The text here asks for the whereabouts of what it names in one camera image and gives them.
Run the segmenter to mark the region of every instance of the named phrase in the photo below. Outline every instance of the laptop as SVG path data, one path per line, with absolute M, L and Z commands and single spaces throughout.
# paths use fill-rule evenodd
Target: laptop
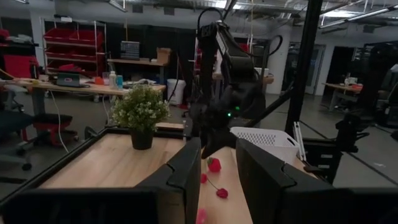
M 73 72 L 59 72 L 57 78 L 58 86 L 68 86 L 76 88 L 87 88 L 90 85 L 80 83 L 80 74 Z

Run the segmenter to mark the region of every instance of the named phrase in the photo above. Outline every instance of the red flower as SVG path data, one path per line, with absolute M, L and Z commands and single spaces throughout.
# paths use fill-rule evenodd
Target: red flower
M 207 175 L 206 174 L 200 174 L 200 183 L 204 184 L 207 181 Z
M 199 208 L 197 213 L 197 222 L 196 224 L 204 224 L 206 221 L 206 210 L 204 208 Z
M 228 197 L 228 191 L 225 189 L 218 189 L 216 192 L 217 196 L 220 198 L 227 198 Z
M 210 172 L 219 172 L 221 170 L 220 160 L 211 158 L 207 160 L 207 166 L 209 167 Z

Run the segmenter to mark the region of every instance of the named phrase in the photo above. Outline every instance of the wooden table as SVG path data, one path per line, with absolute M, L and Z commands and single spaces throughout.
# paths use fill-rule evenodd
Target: wooden table
M 132 148 L 130 136 L 107 134 L 40 187 L 133 187 L 165 164 L 184 144 L 178 139 L 155 138 L 152 149 L 137 151 Z M 202 172 L 207 172 L 215 186 L 227 189 L 229 196 L 219 198 L 209 183 L 201 184 L 198 208 L 206 210 L 206 224 L 252 223 L 239 181 L 235 150 L 225 147 L 212 157 L 220 160 L 221 172 L 207 172 L 205 161 L 201 164 Z M 303 171 L 304 164 L 297 159 L 295 167 Z
M 158 66 L 160 69 L 160 83 L 164 84 L 165 71 L 164 68 L 169 64 L 169 62 L 150 62 L 147 60 L 128 60 L 128 59 L 108 59 L 108 63 L 111 63 L 111 66 L 114 68 L 114 63 L 127 63 L 134 65 L 149 65 L 149 66 Z
M 344 85 L 332 84 L 332 83 L 322 83 L 322 84 L 335 89 L 333 91 L 333 97 L 331 98 L 331 102 L 329 105 L 329 111 L 333 111 L 335 109 L 335 106 L 338 104 L 339 99 L 356 102 L 357 97 L 355 95 L 361 92 L 360 89 L 355 89 L 351 86 L 344 86 Z M 353 93 L 354 95 L 347 95 L 347 94 L 345 94 L 346 91 Z
M 95 94 L 104 94 L 104 95 L 124 95 L 128 92 L 128 90 L 113 90 L 109 86 L 104 85 L 95 85 L 89 84 L 88 88 L 76 88 L 69 86 L 58 86 L 48 82 L 39 81 L 39 83 L 28 82 L 28 80 L 18 80 L 18 81 L 6 81 L 7 85 L 17 85 L 17 86 L 25 86 L 32 87 L 32 102 L 33 102 L 33 111 L 34 115 L 45 113 L 45 90 L 57 90 L 57 91 L 69 91 L 69 92 L 78 92 L 78 93 L 95 93 Z M 164 85 L 153 85 L 152 88 L 154 90 L 163 91 L 166 89 Z
M 19 82 L 7 82 L 10 85 L 17 86 L 25 86 L 32 88 L 40 88 L 44 90 L 54 90 L 54 91 L 70 91 L 70 92 L 79 92 L 79 93 L 96 93 L 96 94 L 105 94 L 105 95 L 124 95 L 128 92 L 128 90 L 113 90 L 109 86 L 105 85 L 95 85 L 88 84 L 90 87 L 88 88 L 77 88 L 77 87 L 69 87 L 69 86 L 58 86 L 47 82 L 40 82 L 38 84 L 33 84 L 32 82 L 19 81 Z M 151 86 L 154 90 L 163 91 L 166 89 L 165 85 L 153 85 Z

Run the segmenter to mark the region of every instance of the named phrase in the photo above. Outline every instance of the potted plant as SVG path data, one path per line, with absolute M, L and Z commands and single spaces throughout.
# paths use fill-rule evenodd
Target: potted plant
M 113 105 L 113 119 L 129 128 L 134 149 L 152 147 L 156 123 L 169 116 L 169 105 L 162 101 L 161 92 L 147 85 L 135 85 Z

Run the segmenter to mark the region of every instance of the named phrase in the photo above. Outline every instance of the door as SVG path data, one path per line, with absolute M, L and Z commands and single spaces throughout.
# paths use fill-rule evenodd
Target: door
M 324 49 L 324 45 L 315 45 L 313 48 L 307 84 L 305 85 L 305 92 L 311 95 L 315 94 Z
M 311 64 L 308 70 L 307 85 L 305 92 L 308 94 L 315 93 L 315 87 L 317 85 L 318 75 L 320 66 L 322 64 L 324 45 L 315 45 L 311 57 Z M 300 43 L 290 43 L 289 52 L 287 55 L 284 82 L 282 90 L 285 91 L 297 76 L 297 61 L 299 60 Z

